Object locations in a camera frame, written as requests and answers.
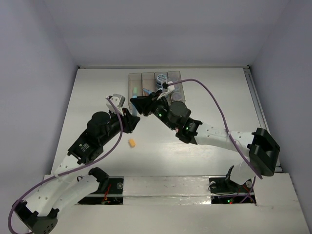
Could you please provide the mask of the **blue highlighter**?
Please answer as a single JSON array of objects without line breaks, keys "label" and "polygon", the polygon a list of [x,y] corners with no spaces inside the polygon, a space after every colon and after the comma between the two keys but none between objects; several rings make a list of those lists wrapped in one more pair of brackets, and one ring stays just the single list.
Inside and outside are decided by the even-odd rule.
[{"label": "blue highlighter", "polygon": [[152,91],[149,90],[149,89],[143,88],[142,89],[142,93],[143,93],[144,96],[148,96],[148,95],[150,95],[152,93]]}]

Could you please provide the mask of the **orange eraser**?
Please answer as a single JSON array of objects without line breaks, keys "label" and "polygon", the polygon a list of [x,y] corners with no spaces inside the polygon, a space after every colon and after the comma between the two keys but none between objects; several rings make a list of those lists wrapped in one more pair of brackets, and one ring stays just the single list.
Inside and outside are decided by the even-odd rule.
[{"label": "orange eraser", "polygon": [[134,148],[136,146],[136,142],[133,139],[130,139],[128,143],[131,148]]}]

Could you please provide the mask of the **clear paper clip jar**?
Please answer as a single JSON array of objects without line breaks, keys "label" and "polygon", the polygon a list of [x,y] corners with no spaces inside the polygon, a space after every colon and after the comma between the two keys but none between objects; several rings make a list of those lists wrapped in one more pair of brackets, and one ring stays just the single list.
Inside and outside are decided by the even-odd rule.
[{"label": "clear paper clip jar", "polygon": [[180,92],[173,92],[171,94],[171,100],[172,101],[181,101],[183,98],[182,94]]}]

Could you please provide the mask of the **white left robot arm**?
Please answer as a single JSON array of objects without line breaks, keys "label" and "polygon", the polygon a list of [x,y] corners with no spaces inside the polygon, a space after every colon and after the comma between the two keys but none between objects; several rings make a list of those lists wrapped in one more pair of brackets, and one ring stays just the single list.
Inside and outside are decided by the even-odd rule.
[{"label": "white left robot arm", "polygon": [[105,144],[115,136],[132,133],[139,121],[140,117],[126,108],[92,115],[54,175],[31,188],[13,205],[13,212],[32,234],[50,233],[61,211],[92,192],[107,189],[109,175],[92,165],[108,155],[103,152]]}]

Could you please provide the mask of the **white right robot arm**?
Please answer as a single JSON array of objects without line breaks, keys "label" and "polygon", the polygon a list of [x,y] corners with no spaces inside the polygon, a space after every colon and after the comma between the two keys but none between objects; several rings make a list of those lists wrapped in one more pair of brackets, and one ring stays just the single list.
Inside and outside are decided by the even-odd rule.
[{"label": "white right robot arm", "polygon": [[255,176],[271,177],[275,173],[280,146],[266,129],[237,132],[216,128],[192,119],[191,110],[185,103],[168,103],[165,97],[156,93],[133,97],[130,102],[141,115],[155,115],[184,143],[210,145],[239,153],[242,162],[231,166],[224,179],[229,191],[236,191]]}]

